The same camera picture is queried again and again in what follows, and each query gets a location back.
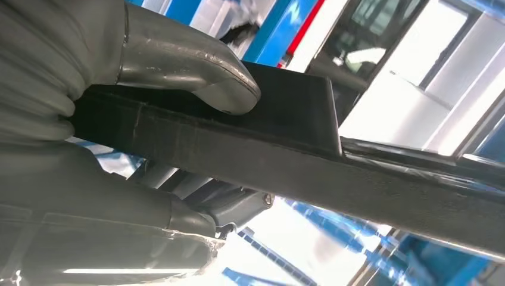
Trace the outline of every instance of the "white wall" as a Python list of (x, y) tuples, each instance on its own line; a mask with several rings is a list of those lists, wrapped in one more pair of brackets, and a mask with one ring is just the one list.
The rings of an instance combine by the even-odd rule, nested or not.
[(505, 42), (505, 26), (482, 15), (426, 91), (454, 106)]
[(505, 25), (483, 15), (426, 89), (451, 112), (425, 147), (452, 155), (505, 88)]
[(409, 30), (341, 126), (342, 136), (450, 155), (505, 88), (503, 23), (481, 16), (426, 92), (389, 73), (394, 63), (417, 57), (408, 49), (417, 32)]

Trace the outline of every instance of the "metal bar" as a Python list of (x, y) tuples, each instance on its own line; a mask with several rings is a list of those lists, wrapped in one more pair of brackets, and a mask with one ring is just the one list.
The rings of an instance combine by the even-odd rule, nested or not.
[(76, 103), (71, 119), (76, 136), (504, 257), (503, 192), (486, 192), (476, 184), (443, 185), (341, 157), (327, 80), (252, 64), (248, 68), (263, 95), (244, 116), (221, 114), (189, 93), (101, 87)]

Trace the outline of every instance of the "bolt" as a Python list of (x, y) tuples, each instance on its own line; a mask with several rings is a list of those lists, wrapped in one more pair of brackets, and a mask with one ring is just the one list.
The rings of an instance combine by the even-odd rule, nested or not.
[(269, 207), (272, 206), (273, 204), (273, 199), (274, 199), (274, 196), (271, 195), (271, 194), (265, 194), (265, 196), (263, 197), (263, 201), (265, 202), (265, 204)]

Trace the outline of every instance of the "red stripe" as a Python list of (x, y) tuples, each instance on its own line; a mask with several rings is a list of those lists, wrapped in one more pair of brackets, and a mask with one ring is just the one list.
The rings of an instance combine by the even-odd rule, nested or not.
[(305, 23), (303, 23), (303, 25), (301, 26), (300, 31), (298, 31), (297, 36), (293, 39), (293, 42), (291, 42), (291, 45), (289, 46), (287, 51), (288, 54), (293, 55), (295, 53), (301, 40), (307, 33), (308, 28), (312, 24), (312, 21), (314, 21), (314, 18), (316, 18), (317, 12), (319, 12), (324, 2), (325, 0), (318, 0), (312, 11), (310, 11), (310, 14), (307, 16), (307, 19), (305, 20)]

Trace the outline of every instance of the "window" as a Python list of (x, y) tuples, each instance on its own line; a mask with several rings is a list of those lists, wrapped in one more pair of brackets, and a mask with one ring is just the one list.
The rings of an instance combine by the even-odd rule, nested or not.
[(336, 73), (343, 70), (368, 82), (376, 65), (408, 29), (416, 12), (424, 7), (422, 4), (425, 2), (427, 1), (351, 1), (315, 61), (339, 58), (345, 64), (334, 65), (333, 69), (341, 70), (335, 71)]

